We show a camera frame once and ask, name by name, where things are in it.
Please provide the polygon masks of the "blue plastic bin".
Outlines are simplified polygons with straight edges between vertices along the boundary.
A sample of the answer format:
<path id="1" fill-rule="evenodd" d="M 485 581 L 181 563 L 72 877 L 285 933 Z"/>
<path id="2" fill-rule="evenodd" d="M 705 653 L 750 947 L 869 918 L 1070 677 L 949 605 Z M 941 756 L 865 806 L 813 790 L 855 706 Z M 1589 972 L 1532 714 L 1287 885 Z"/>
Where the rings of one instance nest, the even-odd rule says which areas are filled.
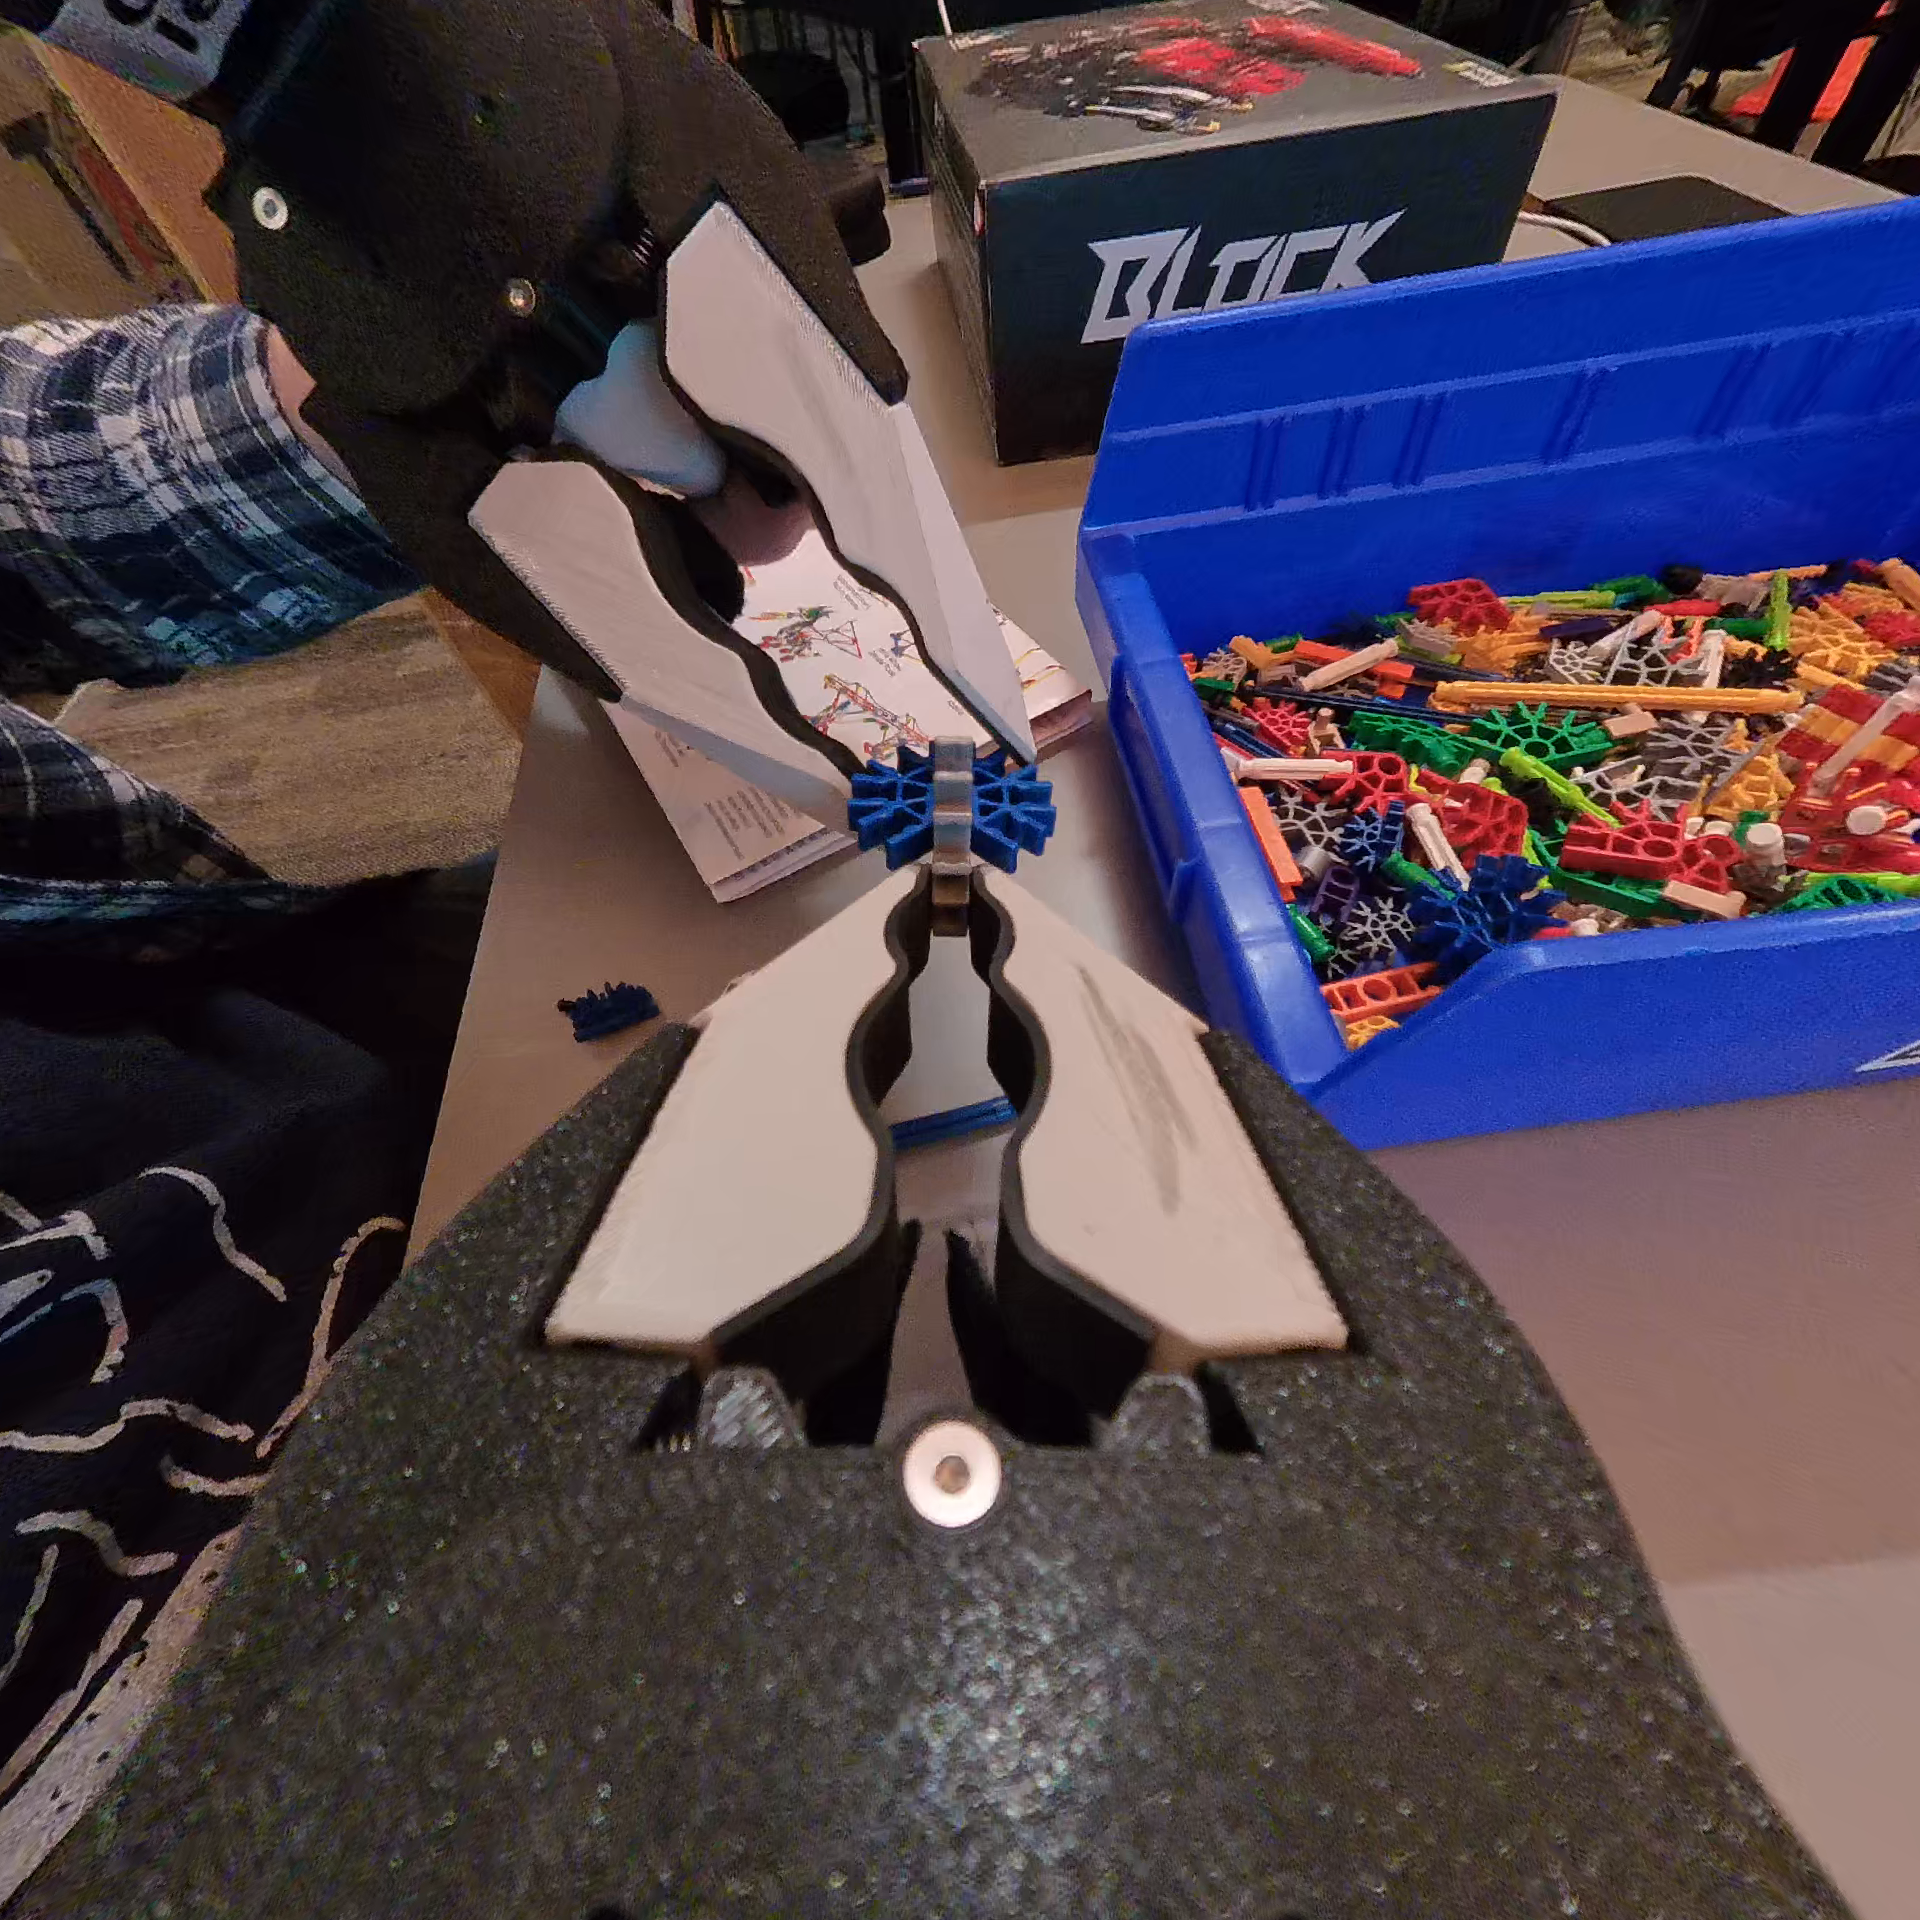
<path id="1" fill-rule="evenodd" d="M 1204 1010 L 1357 1146 L 1915 1079 L 1915 900 L 1542 940 L 1348 1050 L 1184 655 L 1412 585 L 1915 563 L 1915 204 L 1390 282 L 1125 347 L 1076 605 Z"/>

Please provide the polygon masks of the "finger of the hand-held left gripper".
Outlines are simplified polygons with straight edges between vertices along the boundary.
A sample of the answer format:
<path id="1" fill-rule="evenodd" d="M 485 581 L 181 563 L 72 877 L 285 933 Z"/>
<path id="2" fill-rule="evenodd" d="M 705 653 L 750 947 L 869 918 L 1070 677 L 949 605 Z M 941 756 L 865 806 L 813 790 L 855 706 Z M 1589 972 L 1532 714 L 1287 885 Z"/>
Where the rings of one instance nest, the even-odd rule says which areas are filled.
<path id="1" fill-rule="evenodd" d="M 705 605 L 659 497 L 563 447 L 502 465 L 468 522 L 613 679 L 617 709 L 824 826 L 847 823 L 857 758 Z"/>
<path id="2" fill-rule="evenodd" d="M 907 621 L 919 655 L 1008 754 L 1035 754 L 1015 653 L 920 423 L 838 343 L 767 246 L 710 199 L 662 259 L 668 383 L 705 430 L 780 468 L 830 551 Z"/>

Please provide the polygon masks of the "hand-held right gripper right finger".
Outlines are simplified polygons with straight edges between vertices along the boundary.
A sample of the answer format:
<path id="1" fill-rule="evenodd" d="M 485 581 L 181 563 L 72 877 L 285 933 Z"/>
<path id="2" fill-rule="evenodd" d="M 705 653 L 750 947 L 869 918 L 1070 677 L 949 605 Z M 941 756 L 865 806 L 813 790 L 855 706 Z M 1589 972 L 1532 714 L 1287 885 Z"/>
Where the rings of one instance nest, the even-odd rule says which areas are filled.
<path id="1" fill-rule="evenodd" d="M 1140 1375 L 1341 1354 L 1206 1023 L 995 868 L 971 876 L 969 940 L 1016 1115 L 991 1276 L 1015 1355 L 1110 1420 Z"/>

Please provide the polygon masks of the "black printed cardboard box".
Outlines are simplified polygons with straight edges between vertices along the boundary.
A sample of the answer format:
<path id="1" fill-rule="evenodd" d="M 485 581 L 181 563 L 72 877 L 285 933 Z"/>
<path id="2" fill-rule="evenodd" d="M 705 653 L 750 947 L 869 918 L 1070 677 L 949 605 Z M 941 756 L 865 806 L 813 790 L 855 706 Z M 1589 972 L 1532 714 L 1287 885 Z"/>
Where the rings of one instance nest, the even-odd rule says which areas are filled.
<path id="1" fill-rule="evenodd" d="M 1148 322 L 1497 263 L 1553 110 L 1548 78 L 1347 5 L 976 19 L 915 59 L 998 465 L 1089 452 Z"/>

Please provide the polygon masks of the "black flat pad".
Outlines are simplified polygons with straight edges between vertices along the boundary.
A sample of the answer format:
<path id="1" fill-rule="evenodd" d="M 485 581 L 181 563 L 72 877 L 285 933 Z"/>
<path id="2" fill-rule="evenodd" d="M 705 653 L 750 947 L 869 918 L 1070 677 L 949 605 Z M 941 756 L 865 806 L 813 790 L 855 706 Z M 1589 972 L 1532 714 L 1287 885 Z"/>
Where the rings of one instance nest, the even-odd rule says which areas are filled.
<path id="1" fill-rule="evenodd" d="M 1613 246 L 1764 225 L 1789 213 L 1704 177 L 1667 177 L 1550 199 L 1540 204 L 1540 217 L 1590 244 Z"/>

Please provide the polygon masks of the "person's left forearm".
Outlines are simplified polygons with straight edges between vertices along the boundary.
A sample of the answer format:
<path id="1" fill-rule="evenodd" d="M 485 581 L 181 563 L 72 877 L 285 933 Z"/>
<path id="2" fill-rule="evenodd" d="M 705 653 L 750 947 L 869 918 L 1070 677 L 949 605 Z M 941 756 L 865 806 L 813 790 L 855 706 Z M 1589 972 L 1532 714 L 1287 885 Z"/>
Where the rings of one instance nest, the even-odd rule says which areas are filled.
<path id="1" fill-rule="evenodd" d="M 272 391 L 236 303 L 1 335 L 1 691 L 284 655 L 421 589 Z"/>

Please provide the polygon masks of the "toy instruction booklet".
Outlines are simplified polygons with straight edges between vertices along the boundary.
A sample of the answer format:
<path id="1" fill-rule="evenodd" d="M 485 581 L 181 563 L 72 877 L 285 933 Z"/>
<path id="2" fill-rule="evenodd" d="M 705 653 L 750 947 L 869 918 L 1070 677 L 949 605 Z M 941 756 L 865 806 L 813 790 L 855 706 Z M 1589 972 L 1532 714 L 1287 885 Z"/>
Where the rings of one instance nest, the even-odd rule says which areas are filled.
<path id="1" fill-rule="evenodd" d="M 862 762 L 969 727 L 905 615 L 845 571 L 819 529 L 741 579 L 735 633 L 780 668 L 800 714 Z M 608 717 L 713 900 L 752 895 L 855 843 L 636 710 L 615 706 Z"/>

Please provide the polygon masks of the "grey snowflake connector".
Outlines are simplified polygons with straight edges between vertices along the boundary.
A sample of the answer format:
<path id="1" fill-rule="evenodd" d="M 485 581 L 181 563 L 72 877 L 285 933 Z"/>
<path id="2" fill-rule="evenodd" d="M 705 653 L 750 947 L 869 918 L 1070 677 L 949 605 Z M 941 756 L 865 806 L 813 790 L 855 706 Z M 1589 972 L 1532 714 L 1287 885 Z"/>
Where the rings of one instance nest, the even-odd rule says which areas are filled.
<path id="1" fill-rule="evenodd" d="M 937 737 L 927 765 L 927 925 L 940 937 L 967 937 L 971 911 L 974 745 Z"/>

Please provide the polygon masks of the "blue double snowflake connector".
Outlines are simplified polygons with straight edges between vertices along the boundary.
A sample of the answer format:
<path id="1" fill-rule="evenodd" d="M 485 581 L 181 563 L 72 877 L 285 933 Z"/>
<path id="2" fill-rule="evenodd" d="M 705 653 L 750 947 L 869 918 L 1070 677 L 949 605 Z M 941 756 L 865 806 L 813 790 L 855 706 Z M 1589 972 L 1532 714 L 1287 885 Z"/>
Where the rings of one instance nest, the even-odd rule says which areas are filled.
<path id="1" fill-rule="evenodd" d="M 892 758 L 869 758 L 853 778 L 847 830 L 862 850 L 884 852 L 892 871 L 927 858 L 927 765 L 929 742 L 920 749 L 900 745 Z M 1003 874 L 1020 855 L 1046 847 L 1057 826 L 1052 783 L 1027 764 L 1008 762 L 1005 749 L 974 751 L 974 858 Z"/>

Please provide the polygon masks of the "person's plaid overshirt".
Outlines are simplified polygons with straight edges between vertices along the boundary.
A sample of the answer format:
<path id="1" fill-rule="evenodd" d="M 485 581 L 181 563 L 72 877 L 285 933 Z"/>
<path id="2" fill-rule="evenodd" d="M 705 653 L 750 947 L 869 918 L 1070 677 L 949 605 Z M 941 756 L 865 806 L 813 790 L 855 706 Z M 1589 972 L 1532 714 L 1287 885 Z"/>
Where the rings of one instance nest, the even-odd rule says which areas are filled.
<path id="1" fill-rule="evenodd" d="M 303 889 L 257 868 L 191 806 L 1 701 L 1 930 L 7 945 L 181 937 Z"/>

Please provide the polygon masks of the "pile of colourful construction pieces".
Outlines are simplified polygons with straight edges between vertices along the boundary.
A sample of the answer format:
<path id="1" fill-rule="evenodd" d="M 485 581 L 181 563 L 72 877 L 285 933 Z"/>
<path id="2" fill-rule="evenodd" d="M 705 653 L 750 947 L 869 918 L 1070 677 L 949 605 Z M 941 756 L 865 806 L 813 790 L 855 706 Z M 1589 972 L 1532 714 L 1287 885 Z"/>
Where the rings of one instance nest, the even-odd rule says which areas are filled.
<path id="1" fill-rule="evenodd" d="M 1901 557 L 1453 577 L 1180 663 L 1348 1052 L 1524 945 L 1915 903 Z"/>

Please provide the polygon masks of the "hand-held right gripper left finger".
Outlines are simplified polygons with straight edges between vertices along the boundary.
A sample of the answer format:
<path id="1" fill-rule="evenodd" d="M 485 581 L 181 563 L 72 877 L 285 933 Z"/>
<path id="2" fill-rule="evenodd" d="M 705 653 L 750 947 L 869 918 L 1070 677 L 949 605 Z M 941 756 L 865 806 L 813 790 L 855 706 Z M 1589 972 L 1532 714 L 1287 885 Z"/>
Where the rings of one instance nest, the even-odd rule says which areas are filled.
<path id="1" fill-rule="evenodd" d="M 920 874 L 899 868 L 708 1003 L 547 1341 L 755 1364 L 792 1402 L 871 1358 L 907 1266 L 879 1099 L 919 972 Z"/>

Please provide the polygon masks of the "person's black printed shirt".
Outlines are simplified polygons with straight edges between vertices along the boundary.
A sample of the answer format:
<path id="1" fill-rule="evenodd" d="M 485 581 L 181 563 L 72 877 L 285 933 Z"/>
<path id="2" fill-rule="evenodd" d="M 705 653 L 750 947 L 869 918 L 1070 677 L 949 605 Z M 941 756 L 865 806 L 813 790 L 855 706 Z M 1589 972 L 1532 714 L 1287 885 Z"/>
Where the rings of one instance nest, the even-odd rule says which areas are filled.
<path id="1" fill-rule="evenodd" d="M 128 1750 L 398 1278 L 492 877 L 4 958 L 4 1884 Z"/>

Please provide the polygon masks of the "person's left hand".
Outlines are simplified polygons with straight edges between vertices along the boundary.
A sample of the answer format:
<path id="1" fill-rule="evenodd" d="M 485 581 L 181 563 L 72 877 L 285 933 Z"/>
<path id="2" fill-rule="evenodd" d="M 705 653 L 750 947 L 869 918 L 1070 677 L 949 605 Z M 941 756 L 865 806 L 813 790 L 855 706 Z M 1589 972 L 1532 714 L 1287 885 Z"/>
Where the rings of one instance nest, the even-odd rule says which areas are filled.
<path id="1" fill-rule="evenodd" d="M 732 454 L 725 485 L 693 500 L 702 526 L 742 569 L 787 557 L 816 529 L 811 499 L 780 466 Z"/>

